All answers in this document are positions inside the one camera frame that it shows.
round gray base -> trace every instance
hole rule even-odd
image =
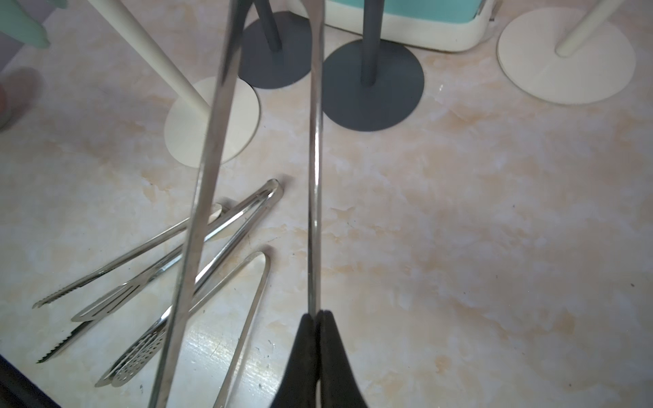
[[[281,37],[280,51],[270,51],[260,20],[243,32],[238,76],[256,88],[288,86],[311,70],[311,27],[308,20],[289,11],[273,15]]]
[[[381,41],[376,82],[360,82],[362,40],[333,52],[324,64],[323,110],[354,131],[387,129],[408,117],[424,91],[424,71],[406,47]]]

metal tongs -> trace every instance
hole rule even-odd
[[[198,287],[201,288],[210,275],[224,262],[224,260],[229,256],[229,254],[234,250],[242,238],[251,230],[254,224],[263,217],[269,209],[283,196],[283,188],[279,182],[275,179],[268,180],[259,190],[254,192],[252,195],[247,197],[244,201],[237,204],[233,209],[229,210],[227,213],[218,217],[220,212],[215,212],[212,214],[211,218],[215,217],[214,220],[209,222],[208,228],[209,232],[204,237],[203,241],[207,241],[229,225],[233,224],[239,218],[243,217],[253,208],[256,210],[252,215],[244,222],[244,224],[236,231],[236,233],[229,239],[227,244],[220,250],[220,252],[215,256],[215,258],[205,267],[201,274],[197,276]],[[187,219],[181,223],[170,227],[168,230],[162,232],[156,237],[150,239],[143,245],[138,248],[128,252],[127,254],[117,258],[116,260],[110,262],[106,266],[99,268],[94,271],[92,274],[89,274],[78,281],[75,284],[71,284],[68,287],[61,289],[55,292],[53,295],[48,296],[43,301],[37,302],[35,306],[39,306],[41,302],[49,303],[56,298],[63,296],[64,294],[77,289],[77,287],[83,286],[90,281],[97,279],[99,276],[106,274],[110,270],[117,268],[119,265],[126,263],[127,261],[137,257],[141,253],[144,253],[148,249],[158,245],[159,243],[165,241],[167,237],[170,238],[174,233],[179,233],[185,229],[187,224]],[[107,315],[115,312],[118,308],[127,303],[131,298],[136,296],[142,289],[150,282],[152,282],[157,276],[161,275],[163,272],[168,270],[172,265],[177,263],[181,259],[182,246],[179,245],[177,248],[173,249],[163,258],[159,259],[157,262],[152,264],[150,267],[146,268],[143,272],[138,274],[136,277],[130,279],[129,281],[119,285],[115,289],[111,290],[109,293],[100,297],[97,301],[93,302],[90,306],[84,308],[79,314],[81,316],[89,317],[86,321],[83,319],[76,320],[73,318],[73,321],[83,321],[82,324],[78,325],[63,341],[58,343],[48,354],[41,358],[38,363],[48,361],[49,359],[59,355],[63,352],[68,346],[73,342],[79,339],[84,333],[86,333],[91,327],[95,326],[102,318]]]
[[[324,0],[302,0],[308,13],[311,34],[311,108],[310,108],[310,177],[309,177],[309,227],[308,227],[308,282],[309,312],[316,316],[319,310],[320,233],[321,233],[321,162],[322,162],[322,66],[324,59]],[[225,144],[231,102],[240,65],[240,47],[247,12],[252,0],[230,0],[225,45],[220,59],[214,101],[209,118],[206,140],[202,151],[197,185],[193,197],[188,235],[183,246],[182,270],[178,275],[172,310],[168,318],[161,360],[157,368],[150,408],[166,406],[174,377],[193,299],[193,283],[202,253],[202,239],[206,234],[206,220],[215,192],[220,167],[220,157]],[[223,389],[228,388],[227,373]],[[226,396],[221,396],[215,406],[221,407]]]
[[[250,254],[245,260],[243,260],[237,267],[231,270],[226,276],[222,277],[219,282],[217,282],[211,289],[202,290],[203,278],[209,273],[212,268],[212,264],[207,265],[202,269],[202,271],[195,278],[195,295],[193,296],[193,307],[190,310],[190,314],[194,314],[199,310],[208,299],[217,291],[222,289],[226,282],[228,282],[234,275],[236,275],[240,270],[245,268],[249,263],[255,260],[258,257],[264,257],[265,265],[263,272],[261,274],[261,282],[259,283],[259,288],[256,292],[254,303],[252,305],[252,310],[256,310],[258,306],[258,301],[261,298],[263,293],[263,286],[267,280],[268,274],[270,273],[270,259],[263,252],[257,251]],[[154,357],[161,348],[161,343],[163,341],[163,336],[165,335],[168,317],[170,316],[170,310],[172,306],[159,317],[159,319],[150,326],[149,329],[140,336],[134,344],[132,344],[103,374],[100,380],[95,384],[95,386],[104,386],[111,384],[113,386],[122,386],[131,380],[151,359]],[[246,319],[246,327],[243,329],[243,334],[240,336],[238,344],[241,344],[246,338],[247,331],[249,330],[249,324],[251,324],[251,319],[253,312],[250,311]]]

